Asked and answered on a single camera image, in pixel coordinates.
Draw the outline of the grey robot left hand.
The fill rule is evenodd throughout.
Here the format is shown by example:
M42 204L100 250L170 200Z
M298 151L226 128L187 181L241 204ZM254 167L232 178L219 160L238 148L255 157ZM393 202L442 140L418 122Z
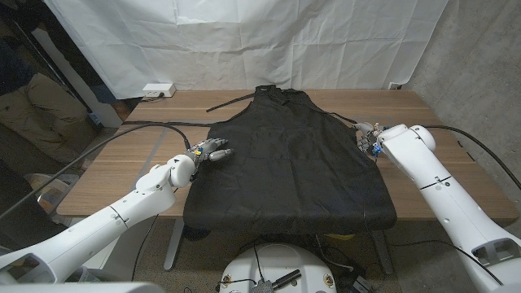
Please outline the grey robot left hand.
M192 158L195 167L198 168L199 165L206 160L218 161L226 156L232 155L232 149L221 148L227 142L228 140L224 138L208 138L191 146L186 150L185 155Z

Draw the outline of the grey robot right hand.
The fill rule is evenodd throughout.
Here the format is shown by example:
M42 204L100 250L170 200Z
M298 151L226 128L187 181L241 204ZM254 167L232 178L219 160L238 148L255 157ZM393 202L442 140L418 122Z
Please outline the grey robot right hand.
M363 122L355 124L354 128L361 133L361 136L357 139L358 148L367 155L378 159L379 154L382 152L378 136L386 127L379 123L372 125L371 123Z

